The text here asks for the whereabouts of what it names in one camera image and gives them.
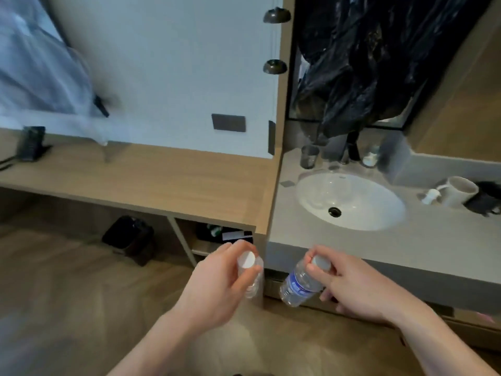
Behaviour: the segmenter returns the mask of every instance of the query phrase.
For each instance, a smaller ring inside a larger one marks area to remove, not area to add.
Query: bottle label
[[[295,293],[301,297],[310,297],[312,294],[315,294],[315,292],[312,292],[311,290],[304,289],[297,282],[296,275],[294,274],[294,272],[292,272],[290,275],[288,275],[287,286],[289,287],[289,290],[291,290],[293,293]]]

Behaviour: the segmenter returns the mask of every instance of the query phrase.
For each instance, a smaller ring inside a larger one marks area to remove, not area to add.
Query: white sink
[[[297,183],[296,197],[316,217],[352,230],[384,230],[405,219],[405,206],[399,197],[356,175],[311,174]]]

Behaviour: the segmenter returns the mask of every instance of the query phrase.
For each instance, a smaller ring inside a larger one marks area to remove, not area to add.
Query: gray countertop
[[[284,155],[281,183],[297,183],[301,174],[313,171],[299,166],[300,156],[300,149]],[[319,161],[314,170],[328,170],[329,163]],[[422,189],[391,186],[378,170],[360,164],[335,171],[371,179],[392,190],[405,203],[406,220],[384,231],[337,227],[307,212],[297,202],[295,186],[279,184],[271,243],[302,249],[324,244],[366,260],[501,284],[501,216],[486,218],[466,208],[424,205],[417,198]]]

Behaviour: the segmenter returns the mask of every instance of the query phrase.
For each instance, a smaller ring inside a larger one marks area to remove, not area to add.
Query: wooden desk surface
[[[0,129],[0,160],[14,154],[18,135]],[[275,188],[278,158],[113,142],[103,149],[56,135],[45,142],[54,147],[39,162],[0,172],[0,186],[236,228],[267,227],[272,201],[266,195],[273,191],[266,191]]]

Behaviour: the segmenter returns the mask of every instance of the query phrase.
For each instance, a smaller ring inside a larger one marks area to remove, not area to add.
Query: white mug
[[[439,202],[450,208],[459,208],[479,192],[479,187],[463,177],[448,177],[445,184],[435,188],[442,196]]]

